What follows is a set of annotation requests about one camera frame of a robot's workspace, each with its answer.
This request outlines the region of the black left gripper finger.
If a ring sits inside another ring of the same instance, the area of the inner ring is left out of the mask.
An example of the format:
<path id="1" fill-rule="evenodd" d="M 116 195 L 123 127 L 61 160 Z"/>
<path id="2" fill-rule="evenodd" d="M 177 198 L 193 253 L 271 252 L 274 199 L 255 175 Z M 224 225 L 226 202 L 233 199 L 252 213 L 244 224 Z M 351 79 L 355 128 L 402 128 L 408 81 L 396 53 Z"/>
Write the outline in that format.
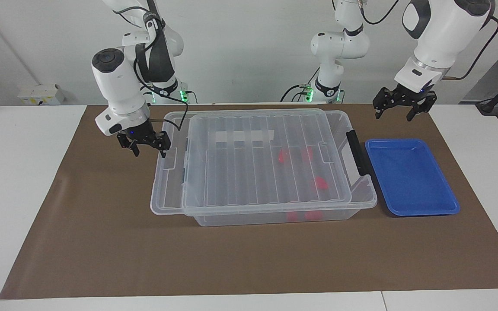
<path id="1" fill-rule="evenodd" d="M 418 114 L 426 114 L 431 110 L 437 100 L 434 90 L 422 91 L 419 94 L 410 94 L 407 102 L 411 105 L 411 110 L 406 116 L 407 121 L 413 120 Z"/>
<path id="2" fill-rule="evenodd" d="M 385 110 L 394 108 L 399 105 L 399 101 L 395 99 L 399 88 L 395 87 L 393 90 L 389 90 L 387 87 L 382 87 L 375 98 L 372 100 L 372 105 L 375 109 L 375 118 L 380 119 Z"/>

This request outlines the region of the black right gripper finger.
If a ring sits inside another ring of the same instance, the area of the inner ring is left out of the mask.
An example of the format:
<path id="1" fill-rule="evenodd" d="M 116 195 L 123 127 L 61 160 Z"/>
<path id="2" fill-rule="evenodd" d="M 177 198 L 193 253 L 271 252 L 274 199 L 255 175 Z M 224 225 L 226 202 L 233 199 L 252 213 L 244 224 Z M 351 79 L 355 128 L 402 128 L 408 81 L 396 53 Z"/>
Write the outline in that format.
<path id="1" fill-rule="evenodd" d="M 160 156 L 165 158 L 171 148 L 171 139 L 166 131 L 152 132 L 147 136 L 147 144 L 157 149 Z"/>
<path id="2" fill-rule="evenodd" d="M 137 146 L 136 140 L 130 140 L 125 133 L 118 133 L 117 139 L 121 148 L 132 151 L 135 157 L 138 157 L 140 155 L 140 150 Z"/>

